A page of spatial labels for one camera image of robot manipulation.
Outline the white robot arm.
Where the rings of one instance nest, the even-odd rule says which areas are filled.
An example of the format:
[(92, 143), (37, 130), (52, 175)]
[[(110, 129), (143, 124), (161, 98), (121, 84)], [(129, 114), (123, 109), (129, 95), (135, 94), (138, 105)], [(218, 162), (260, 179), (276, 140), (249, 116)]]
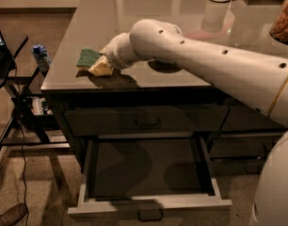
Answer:
[(182, 35), (175, 24), (144, 19), (113, 38), (91, 66), (96, 76), (159, 60), (189, 71), (287, 128), (267, 157), (250, 226), (288, 226), (288, 59)]

